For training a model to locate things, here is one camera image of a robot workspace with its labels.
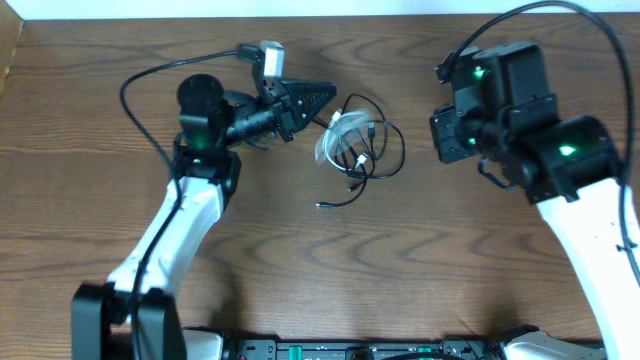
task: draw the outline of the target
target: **black cable bundle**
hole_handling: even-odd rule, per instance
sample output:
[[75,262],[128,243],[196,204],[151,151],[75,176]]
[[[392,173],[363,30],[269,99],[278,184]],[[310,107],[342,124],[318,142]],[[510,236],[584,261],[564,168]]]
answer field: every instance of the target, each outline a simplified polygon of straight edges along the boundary
[[[352,179],[360,180],[360,181],[354,183],[353,185],[351,185],[349,187],[349,191],[355,191],[358,188],[360,188],[360,191],[358,191],[358,193],[348,201],[341,202],[341,203],[319,202],[319,203],[316,204],[317,207],[336,208],[336,207],[340,207],[340,206],[349,205],[349,204],[353,203],[354,201],[356,201],[362,195],[362,193],[364,192],[365,187],[367,186],[367,182],[369,180],[388,179],[388,178],[396,175],[398,172],[400,172],[400,170],[404,166],[404,160],[405,160],[405,156],[406,156],[406,145],[405,145],[405,142],[404,142],[404,136],[402,135],[402,132],[400,131],[400,129],[398,129],[395,125],[393,125],[392,123],[387,121],[387,118],[384,116],[384,112],[382,111],[380,106],[378,106],[378,104],[376,104],[375,101],[371,100],[367,96],[364,96],[364,95],[361,95],[361,94],[357,94],[357,93],[352,93],[351,95],[349,95],[347,97],[347,99],[344,102],[344,105],[342,105],[343,114],[347,113],[347,107],[349,106],[349,102],[354,97],[359,97],[359,98],[367,101],[368,103],[373,105],[373,107],[375,107],[376,110],[378,111],[378,113],[380,114],[380,117],[382,118],[382,120],[371,120],[370,124],[373,124],[373,125],[382,124],[382,126],[384,128],[384,140],[383,140],[382,148],[380,149],[380,153],[376,154],[375,149],[374,149],[375,126],[374,127],[369,126],[369,130],[368,130],[368,133],[367,133],[367,137],[369,138],[369,144],[368,145],[367,145],[367,142],[365,141],[364,137],[362,136],[362,133],[360,132],[360,129],[355,129],[355,130],[351,130],[350,131],[350,132],[355,132],[356,136],[358,137],[358,140],[360,141],[360,144],[364,148],[364,153],[367,156],[367,160],[371,161],[371,171],[367,173],[367,170],[365,169],[364,165],[358,163],[357,159],[358,159],[359,154],[353,149],[352,146],[349,146],[347,148],[347,150],[353,156],[353,164],[354,165],[352,165],[352,166],[349,165],[349,161],[347,160],[346,151],[345,151],[344,145],[343,145],[343,142],[345,141],[345,139],[344,139],[344,136],[341,136],[338,139],[339,140],[338,146],[340,148],[340,155],[341,155],[341,158],[342,158],[342,162],[340,162],[340,160],[338,159],[338,155],[334,155],[334,161],[335,161],[336,164],[338,164],[339,166],[341,166],[341,167],[343,167],[345,169],[345,170],[340,170],[341,172],[343,172],[344,174],[346,174],[348,177],[350,177]],[[322,126],[325,129],[329,129],[329,125],[326,122],[324,122],[324,121],[322,121],[320,119],[316,118],[316,119],[313,120],[313,122],[318,124],[319,126]],[[388,142],[388,135],[389,135],[388,128],[392,128],[398,134],[398,136],[400,136],[400,141],[402,142],[402,155],[401,155],[401,158],[400,158],[400,163],[395,168],[395,170],[393,170],[392,172],[390,172],[388,174],[383,174],[383,175],[376,175],[375,174],[376,161],[379,161],[382,158],[382,156],[385,153],[385,150],[387,149],[387,142]]]

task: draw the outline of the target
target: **transparent plastic object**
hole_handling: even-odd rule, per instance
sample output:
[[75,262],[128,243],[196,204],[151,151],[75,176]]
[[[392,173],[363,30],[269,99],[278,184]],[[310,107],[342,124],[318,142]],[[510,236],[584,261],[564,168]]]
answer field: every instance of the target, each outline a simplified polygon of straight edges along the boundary
[[316,163],[322,164],[329,160],[333,166],[340,170],[345,170],[344,167],[335,163],[333,157],[341,155],[349,146],[355,145],[360,141],[360,138],[353,130],[369,126],[374,120],[375,118],[371,111],[358,109],[344,113],[336,120],[331,121],[329,128],[316,142]]

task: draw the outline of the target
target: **robotic arm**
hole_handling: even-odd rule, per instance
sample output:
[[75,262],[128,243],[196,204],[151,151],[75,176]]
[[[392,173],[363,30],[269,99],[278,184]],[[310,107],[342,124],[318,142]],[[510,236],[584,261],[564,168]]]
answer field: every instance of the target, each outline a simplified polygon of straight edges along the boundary
[[[455,104],[430,119],[440,161],[480,153],[480,174],[504,189],[522,187],[567,252],[609,359],[637,357],[640,252],[634,244],[640,229],[628,189],[628,241],[621,234],[618,194],[625,185],[606,130],[591,116],[560,121],[542,53],[532,43],[468,49],[455,65],[450,59],[436,71],[442,83],[451,82]],[[506,181],[485,170],[489,161],[502,166]],[[563,358],[546,345],[515,339],[505,353],[509,359]]]
[[[229,150],[264,134],[279,133],[285,142],[302,131],[335,96],[330,83],[282,79],[284,49],[275,42],[239,45],[237,56],[253,64],[258,96],[225,91],[210,75],[194,75],[178,88],[183,133],[174,142],[174,168],[182,202],[155,243],[145,269],[138,269],[173,211],[178,191],[172,181],[156,217],[131,255],[104,285],[83,284],[72,301],[74,359],[130,357],[130,346],[111,336],[112,324],[129,318],[134,280],[144,270],[139,289],[139,353],[145,359],[219,359],[220,335],[182,331],[174,297],[205,234],[235,193],[241,162]],[[272,81],[267,85],[266,78]]]

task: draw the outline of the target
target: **wooden table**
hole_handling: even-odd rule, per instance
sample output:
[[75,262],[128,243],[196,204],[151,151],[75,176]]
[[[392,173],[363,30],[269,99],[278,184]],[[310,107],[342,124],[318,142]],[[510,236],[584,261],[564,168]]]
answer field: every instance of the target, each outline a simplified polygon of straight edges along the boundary
[[[349,196],[343,175],[315,164],[321,129],[310,125],[267,153],[241,149],[238,192],[179,296],[183,325],[424,339],[532,323],[561,338],[598,338],[573,269],[535,207],[478,175],[477,159],[445,166],[433,148],[428,118],[451,92],[432,68],[489,18],[28,22],[0,106],[2,357],[68,358],[76,288],[104,281],[162,201],[167,170],[120,108],[120,84],[151,66],[261,39],[286,47],[287,76],[337,84],[324,117],[352,91],[378,100],[405,134],[406,165],[355,204],[318,210],[316,201]],[[640,16],[605,18],[638,83]],[[563,117],[594,114],[622,145],[620,74],[598,30],[573,15],[526,15],[479,45],[519,40],[542,46]],[[133,85],[134,112],[167,147],[179,130],[177,86],[198,72],[227,89],[253,88],[249,66],[234,59]],[[390,146],[398,155],[397,138]]]

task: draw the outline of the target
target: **black cable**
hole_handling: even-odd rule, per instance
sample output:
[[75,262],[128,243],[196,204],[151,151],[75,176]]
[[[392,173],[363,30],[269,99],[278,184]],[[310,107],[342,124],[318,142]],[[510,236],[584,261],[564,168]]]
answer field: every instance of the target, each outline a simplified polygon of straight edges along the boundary
[[[351,101],[351,99],[353,97],[359,97],[365,101],[367,101],[369,104],[373,105],[373,107],[376,108],[376,110],[378,111],[378,113],[380,114],[380,117],[382,118],[382,121],[386,122],[387,118],[384,116],[384,112],[382,111],[382,109],[380,108],[380,106],[378,106],[378,104],[376,104],[375,101],[371,100],[369,97],[358,94],[358,93],[351,93],[349,94],[349,96],[347,96],[347,99],[344,101],[344,105],[342,105],[342,112],[346,113],[347,112],[347,106],[349,106],[349,101]],[[382,144],[382,148],[380,149],[380,155],[376,156],[375,154],[373,154],[373,159],[374,160],[379,160],[382,155],[384,155],[384,151],[387,148],[387,138],[388,138],[388,134],[387,134],[387,128],[384,128],[384,143]],[[373,138],[369,137],[369,140],[371,142],[371,149],[373,149]]]
[[[400,170],[402,170],[402,168],[404,167],[404,162],[405,162],[405,158],[406,158],[406,143],[404,141],[404,136],[402,135],[402,132],[400,131],[400,129],[398,129],[397,126],[393,125],[392,123],[388,122],[388,121],[383,121],[383,120],[372,120],[373,122],[376,123],[382,123],[384,124],[385,127],[390,127],[392,128],[400,137],[400,141],[402,143],[402,155],[400,156],[400,164],[398,164],[398,166],[395,168],[395,170],[393,170],[392,172],[390,172],[389,174],[385,174],[385,175],[371,175],[369,176],[370,180],[383,180],[383,179],[388,179],[394,175],[396,175],[398,172],[400,172]],[[354,178],[354,179],[362,179],[364,178],[364,175],[361,172],[352,172],[349,177]]]
[[463,342],[465,342],[465,343],[469,346],[469,349],[471,349],[471,352],[473,353],[473,356],[475,356],[475,360],[482,360],[482,359],[484,359],[484,356],[483,356],[483,357],[480,357],[480,356],[478,355],[478,353],[477,353],[477,352],[476,352],[476,350],[473,348],[473,346],[471,346],[471,343],[470,343],[469,341],[467,341],[466,339],[463,339],[463,338],[461,338],[461,337],[448,337],[448,338],[444,338],[444,339],[440,342],[440,345],[438,345],[438,348],[439,348],[441,351],[444,351],[444,344],[445,344],[447,341],[463,341]]
[[[342,163],[338,160],[338,154],[335,154],[333,156],[334,162],[336,164],[338,164],[340,167],[342,167],[343,169],[340,169],[340,171],[344,174],[346,174],[348,177],[352,178],[352,179],[359,179],[361,180],[359,183],[355,183],[353,185],[351,185],[348,190],[349,191],[355,191],[356,189],[360,188],[360,191],[356,194],[356,196],[354,198],[352,198],[349,201],[346,201],[344,203],[340,203],[340,204],[332,204],[332,203],[328,203],[328,202],[320,202],[317,203],[316,206],[318,207],[336,207],[333,205],[340,205],[340,206],[344,206],[344,205],[348,205],[353,203],[356,199],[358,199],[360,197],[360,195],[362,195],[362,193],[364,192],[364,187],[366,186],[366,182],[368,180],[381,180],[381,179],[388,179],[394,175],[396,175],[404,166],[404,162],[405,162],[405,158],[406,158],[406,143],[404,140],[404,136],[402,135],[402,132],[400,131],[400,129],[398,129],[398,127],[396,127],[395,125],[393,125],[392,123],[387,121],[386,116],[384,115],[384,112],[382,111],[382,109],[380,108],[380,106],[373,101],[372,99],[370,99],[369,97],[365,96],[365,95],[361,95],[358,93],[352,93],[350,94],[345,102],[344,105],[342,106],[342,113],[346,113],[346,109],[349,106],[349,102],[351,101],[351,99],[353,99],[354,97],[359,97],[364,99],[365,101],[369,102],[371,105],[373,105],[373,107],[376,108],[376,110],[378,111],[378,113],[380,114],[380,117],[382,118],[382,120],[370,120],[369,121],[369,126],[371,126],[371,124],[374,124],[373,128],[369,128],[368,130],[368,138],[369,138],[369,144],[367,145],[367,141],[365,141],[362,132],[360,131],[360,129],[353,129],[348,131],[346,134],[343,134],[342,136],[338,137],[338,147],[340,150],[340,157],[342,158]],[[321,126],[324,129],[329,129],[329,124],[327,124],[326,122],[324,122],[322,119],[320,118],[314,118],[313,122],[319,126]],[[375,137],[375,124],[382,124],[383,128],[384,128],[384,136],[383,136],[383,145],[382,148],[380,149],[380,154],[376,154],[375,148],[374,148],[374,137]],[[368,159],[372,162],[372,168],[375,169],[375,162],[380,160],[382,158],[382,156],[385,153],[385,150],[387,148],[387,143],[388,143],[388,137],[389,137],[389,130],[388,127],[391,127],[400,137],[400,141],[402,142],[402,155],[400,158],[400,163],[399,165],[390,173],[388,174],[384,174],[384,175],[374,175],[373,170],[369,173],[367,173],[366,169],[364,167],[362,168],[362,171],[358,171],[357,170],[357,165],[354,165],[354,167],[352,168],[351,166],[349,166],[349,162],[347,161],[347,152],[345,151],[345,146],[343,145],[343,142],[346,142],[346,136],[350,133],[355,133],[356,136],[358,137],[358,140],[360,142],[360,144],[362,145],[362,147],[364,148],[364,153],[368,155]],[[349,151],[349,153],[351,153],[351,155],[354,158],[354,163],[357,163],[357,159],[358,159],[358,153],[355,151],[355,149],[353,148],[352,145],[349,145],[347,143],[348,147],[347,150]]]
[[324,122],[322,119],[320,119],[319,117],[314,117],[313,120],[311,120],[314,124],[324,128],[324,129],[328,129],[329,128],[329,124],[327,124],[326,122]]
[[132,336],[133,336],[134,352],[137,355],[138,360],[142,360],[142,349],[140,347],[140,324],[138,323],[138,306],[139,306],[138,297],[140,296],[140,287],[142,286],[142,277],[143,277],[144,273],[146,272],[147,265],[149,264],[149,259],[151,258],[151,254],[153,253],[153,249],[158,244],[158,241],[160,241],[160,238],[162,237],[162,234],[164,233],[166,228],[169,226],[169,223],[171,222],[173,217],[176,215],[176,213],[180,209],[180,206],[182,205],[182,189],[180,189],[180,182],[179,182],[178,176],[176,174],[176,169],[173,166],[173,162],[171,161],[171,159],[169,159],[169,156],[162,149],[160,144],[153,138],[153,136],[151,136],[151,134],[147,131],[147,129],[145,129],[144,126],[142,126],[140,121],[138,121],[138,119],[135,117],[135,115],[133,115],[133,113],[129,109],[129,105],[127,105],[127,100],[126,100],[126,96],[125,96],[125,90],[127,89],[127,87],[132,82],[140,79],[143,76],[146,76],[146,75],[149,75],[149,74],[153,74],[153,73],[158,72],[160,70],[165,70],[165,69],[169,69],[169,68],[173,68],[173,67],[181,66],[181,65],[193,64],[193,63],[197,63],[197,62],[205,61],[205,60],[216,59],[216,58],[220,58],[220,57],[223,57],[223,56],[233,56],[233,55],[236,55],[237,53],[238,52],[235,51],[235,50],[225,51],[225,52],[220,52],[220,53],[200,56],[200,57],[191,58],[191,59],[179,60],[179,61],[175,61],[175,62],[172,62],[172,63],[156,66],[154,68],[151,68],[151,69],[145,70],[143,72],[140,72],[140,73],[138,73],[136,75],[133,75],[132,77],[128,78],[122,84],[122,87],[120,87],[120,103],[122,104],[122,108],[124,109],[125,113],[129,116],[129,118],[131,119],[131,122],[133,122],[133,124],[138,128],[138,130],[140,130],[140,132],[147,138],[147,140],[149,140],[151,145],[153,145],[155,150],[158,152],[158,154],[160,154],[160,157],[162,158],[162,160],[167,165],[167,168],[169,169],[169,174],[170,174],[171,178],[173,179],[173,181],[175,182],[176,196],[177,196],[176,197],[176,201],[173,204],[173,208],[171,209],[171,212],[169,213],[167,218],[164,220],[164,222],[160,226],[160,229],[158,229],[158,232],[155,234],[155,236],[153,237],[153,239],[149,243],[149,246],[147,247],[147,249],[145,250],[144,254],[142,255],[142,258],[140,259],[140,262],[138,263],[138,269],[136,270],[136,276],[135,276],[135,278],[133,280],[133,287],[131,289],[131,303],[130,303],[130,305],[131,305],[131,333],[132,333]]
[[414,359],[444,359],[444,360],[464,360],[461,357],[442,353],[408,353],[384,358],[384,360],[414,360]]
[[[366,174],[366,169],[365,169],[364,165],[360,164],[360,168]],[[375,161],[371,161],[371,174],[373,174],[373,172],[375,170],[376,170],[376,163],[375,163]],[[360,187],[360,191],[358,191],[356,196],[352,197],[350,200],[347,200],[347,201],[341,202],[341,203],[330,203],[330,202],[322,201],[322,202],[316,203],[316,207],[319,207],[319,208],[336,208],[336,207],[346,206],[346,205],[349,205],[349,204],[353,203],[354,201],[358,200],[360,195],[362,195],[362,193],[364,192],[364,189],[367,186],[367,181],[368,180],[369,180],[369,177],[367,176],[367,177],[364,178],[364,180],[362,180],[362,183],[358,184],[358,186]]]
[[620,193],[618,197],[618,212],[619,212],[619,221],[620,221],[620,233],[622,235],[622,244],[623,246],[618,246],[618,250],[624,251],[627,254],[627,258],[629,259],[629,265],[631,266],[631,271],[636,278],[638,286],[640,286],[640,268],[638,267],[638,262],[633,254],[633,249],[638,245],[631,241],[629,237],[629,230],[627,229],[627,221],[626,221],[626,192],[627,186],[629,185],[629,178],[631,176],[631,166],[633,162],[633,141],[634,141],[634,118],[635,118],[635,110],[634,110],[634,99],[633,99],[633,83],[631,80],[631,70],[629,69],[629,64],[627,62],[627,58],[624,53],[624,49],[620,40],[616,36],[616,33],[611,29],[611,27],[602,20],[598,15],[592,13],[591,11],[583,8],[580,5],[573,4],[566,1],[540,1],[531,4],[527,4],[524,6],[520,6],[511,11],[508,11],[502,15],[496,16],[488,23],[482,25],[476,32],[474,32],[471,36],[469,36],[460,47],[455,51],[455,53],[450,58],[449,70],[455,67],[455,63],[464,51],[478,36],[480,36],[483,32],[487,31],[493,25],[506,20],[514,15],[523,13],[525,11],[536,9],[540,7],[547,6],[558,6],[564,7],[567,9],[571,9],[576,13],[587,18],[591,23],[596,25],[607,37],[609,43],[611,43],[611,47],[613,48],[614,53],[616,54],[616,58],[618,59],[618,64],[620,65],[620,70],[622,72],[622,79],[624,82],[624,92],[625,92],[625,101],[626,101],[626,112],[627,112],[627,139],[626,139],[626,149],[625,149],[625,159],[622,164],[622,169],[619,175],[620,182]]

